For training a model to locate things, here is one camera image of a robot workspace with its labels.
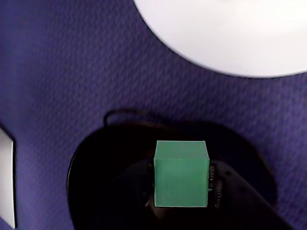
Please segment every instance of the green cube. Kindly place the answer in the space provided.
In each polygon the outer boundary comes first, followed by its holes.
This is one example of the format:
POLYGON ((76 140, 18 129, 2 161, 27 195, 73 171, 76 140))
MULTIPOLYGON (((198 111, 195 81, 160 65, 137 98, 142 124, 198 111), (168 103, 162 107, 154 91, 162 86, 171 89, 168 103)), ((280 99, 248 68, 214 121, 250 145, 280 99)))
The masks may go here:
POLYGON ((156 207, 207 207, 209 166, 205 141, 157 141, 156 207))

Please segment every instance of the white disc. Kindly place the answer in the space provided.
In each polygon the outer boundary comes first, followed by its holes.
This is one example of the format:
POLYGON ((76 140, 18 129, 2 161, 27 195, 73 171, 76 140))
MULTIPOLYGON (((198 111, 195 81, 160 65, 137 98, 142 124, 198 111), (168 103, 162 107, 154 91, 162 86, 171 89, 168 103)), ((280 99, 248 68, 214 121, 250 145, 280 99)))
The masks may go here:
POLYGON ((205 68, 244 77, 307 71, 306 0, 134 0, 152 32, 205 68))

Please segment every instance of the white panel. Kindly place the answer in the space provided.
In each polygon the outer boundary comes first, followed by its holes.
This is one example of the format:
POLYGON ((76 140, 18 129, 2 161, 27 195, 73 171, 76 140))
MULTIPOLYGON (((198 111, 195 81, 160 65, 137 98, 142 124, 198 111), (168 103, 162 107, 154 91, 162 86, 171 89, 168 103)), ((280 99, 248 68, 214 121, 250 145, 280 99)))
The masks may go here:
POLYGON ((13 145, 0 129, 0 217, 14 229, 13 145))

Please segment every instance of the purple textured surface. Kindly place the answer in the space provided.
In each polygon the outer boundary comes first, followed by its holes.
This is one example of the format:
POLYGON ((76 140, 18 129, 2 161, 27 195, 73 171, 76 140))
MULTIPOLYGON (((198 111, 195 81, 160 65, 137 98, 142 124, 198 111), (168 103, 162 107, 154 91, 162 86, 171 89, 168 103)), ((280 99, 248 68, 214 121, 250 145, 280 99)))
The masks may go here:
POLYGON ((306 74, 255 80, 202 69, 165 47, 132 0, 3 0, 0 13, 0 121, 17 140, 18 229, 73 229, 71 157, 121 106, 236 130, 272 169, 279 213, 307 229, 306 74))

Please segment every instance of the black cable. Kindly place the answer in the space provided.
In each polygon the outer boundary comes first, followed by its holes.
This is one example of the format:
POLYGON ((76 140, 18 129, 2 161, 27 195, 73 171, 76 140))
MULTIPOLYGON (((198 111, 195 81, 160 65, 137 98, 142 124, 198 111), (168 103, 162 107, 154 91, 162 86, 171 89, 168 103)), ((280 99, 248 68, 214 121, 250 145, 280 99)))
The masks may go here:
POLYGON ((119 114, 133 114, 136 116, 140 116, 140 117, 145 117, 145 118, 153 118, 153 119, 158 119, 159 121, 163 122, 163 123, 171 123, 171 120, 163 117, 161 115, 157 115, 145 110, 139 110, 139 109, 131 109, 131 108, 121 108, 121 109, 114 109, 114 110, 110 110, 109 112, 107 112, 104 116, 104 127, 108 126, 108 119, 110 116, 112 115, 119 115, 119 114))

